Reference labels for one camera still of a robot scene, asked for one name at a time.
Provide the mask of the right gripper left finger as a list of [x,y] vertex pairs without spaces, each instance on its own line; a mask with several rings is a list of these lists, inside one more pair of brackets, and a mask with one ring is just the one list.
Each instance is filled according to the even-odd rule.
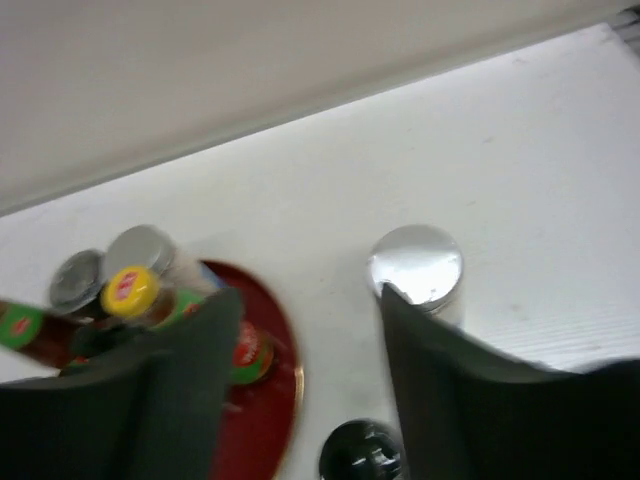
[[208,478],[242,316],[227,288],[63,376],[2,384],[2,478]]

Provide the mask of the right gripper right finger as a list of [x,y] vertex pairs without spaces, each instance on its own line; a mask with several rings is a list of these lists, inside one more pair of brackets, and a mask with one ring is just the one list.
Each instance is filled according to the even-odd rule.
[[639,362],[562,371],[507,355],[408,304],[380,299],[412,479],[635,479]]

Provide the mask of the black-lid shaker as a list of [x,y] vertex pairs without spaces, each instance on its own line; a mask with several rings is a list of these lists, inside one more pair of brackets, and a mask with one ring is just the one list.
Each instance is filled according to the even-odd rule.
[[128,324],[85,325],[73,335],[70,352],[74,360],[87,361],[108,352],[146,331]]
[[404,452],[396,433],[371,419],[355,419],[336,427],[324,442],[318,478],[404,479]]

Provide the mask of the ketchup bottle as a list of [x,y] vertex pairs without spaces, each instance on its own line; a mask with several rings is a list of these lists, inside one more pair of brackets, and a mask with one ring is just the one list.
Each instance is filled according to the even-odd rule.
[[[119,271],[101,294],[102,307],[127,323],[161,330],[195,312],[205,296],[165,283],[150,269],[130,266]],[[240,322],[233,352],[232,383],[249,385],[262,379],[274,360],[274,347],[257,327]]]
[[1,345],[47,367],[61,369],[73,360],[72,340],[83,325],[31,305],[1,301]]

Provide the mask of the silver-lid spice shaker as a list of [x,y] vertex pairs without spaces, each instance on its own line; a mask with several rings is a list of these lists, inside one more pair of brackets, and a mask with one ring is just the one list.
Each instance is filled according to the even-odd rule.
[[49,302],[55,311],[94,320],[107,317],[100,300],[105,285],[103,257],[101,251],[87,249],[57,268],[49,285]]

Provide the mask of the tall pearl jar blue label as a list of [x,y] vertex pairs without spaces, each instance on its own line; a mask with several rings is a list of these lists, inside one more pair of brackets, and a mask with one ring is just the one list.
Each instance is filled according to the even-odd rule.
[[203,262],[187,254],[166,233],[152,225],[129,228],[106,249],[103,257],[106,280],[130,266],[144,266],[165,283],[204,296],[227,287]]

